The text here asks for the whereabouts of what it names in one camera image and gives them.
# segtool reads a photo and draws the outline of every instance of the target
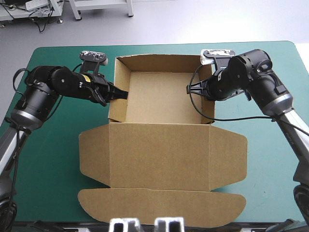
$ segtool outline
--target cardboard box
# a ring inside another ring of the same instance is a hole
[[[186,86],[199,65],[199,56],[190,55],[116,59],[114,83],[129,91],[128,99],[111,102],[110,124],[80,135],[81,172],[112,187],[79,193],[92,217],[150,224],[185,216],[187,226],[215,227],[243,210],[242,196],[209,192],[245,178],[247,140],[209,125],[193,108]],[[203,66],[194,82],[211,74]],[[213,101],[194,100],[214,116]]]
[[[245,207],[243,196],[201,191],[142,188],[83,189],[78,199],[84,210],[99,221],[139,218],[152,224],[156,217],[183,217],[185,226],[213,228],[237,218]]]

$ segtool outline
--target metal bracket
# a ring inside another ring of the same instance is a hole
[[[83,60],[80,73],[92,71],[94,75],[98,74],[100,65],[107,65],[108,59],[105,53],[82,51],[79,58]]]
[[[154,221],[154,232],[184,232],[183,217],[158,217]]]
[[[113,218],[109,232],[144,232],[137,218]]]
[[[214,64],[216,68],[217,75],[222,69],[226,68],[229,60],[235,56],[235,52],[233,50],[211,50],[211,49],[203,49],[201,51],[201,64]]]

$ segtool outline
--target box flap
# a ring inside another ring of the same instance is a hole
[[[106,185],[111,184],[109,127],[104,125],[79,135],[82,174]]]
[[[110,187],[210,190],[209,127],[111,123]]]
[[[214,126],[210,132],[210,189],[246,178],[247,138]]]
[[[115,76],[114,84],[118,88],[124,91],[129,91],[131,70],[124,65],[121,61],[116,59],[115,61]],[[127,100],[116,99],[110,104],[110,110],[108,118],[118,122],[124,122],[126,120],[126,107]]]
[[[234,221],[246,204],[237,194],[140,188],[83,189],[78,200],[99,221],[132,217],[142,224],[153,224],[156,217],[184,217],[186,226],[202,228]]]
[[[197,55],[145,54],[117,59],[133,72],[194,73],[201,64]]]

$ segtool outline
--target robotic arm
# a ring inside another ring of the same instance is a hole
[[[61,66],[39,66],[30,71],[25,79],[26,91],[20,93],[22,97],[11,117],[6,118],[11,125],[0,138],[0,231],[3,225],[8,225],[5,231],[10,231],[16,214],[16,205],[10,201],[14,192],[10,172],[18,161],[18,152],[31,132],[49,118],[59,96],[86,99],[102,106],[113,99],[127,99],[128,92],[98,72],[100,65],[108,62],[104,53],[83,51],[80,59],[83,62],[79,73]],[[26,69],[17,71],[14,80],[23,71]]]
[[[188,85],[187,93],[210,101],[224,101],[245,93],[264,115],[278,123],[299,159],[294,181],[300,185],[295,187],[294,197],[309,225],[309,127],[295,112],[293,97],[272,70],[265,51],[234,55],[231,50],[202,50],[202,64],[215,64],[216,72],[207,80]]]

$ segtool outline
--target desk leg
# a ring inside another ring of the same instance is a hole
[[[70,1],[71,8],[73,10],[75,19],[77,19],[77,20],[82,19],[82,17],[79,14],[79,11],[77,10],[77,7],[75,6],[75,1],[74,0],[69,0],[69,1]]]
[[[126,0],[126,3],[127,3],[127,11],[128,11],[129,17],[132,17],[134,15],[133,14],[132,0]]]

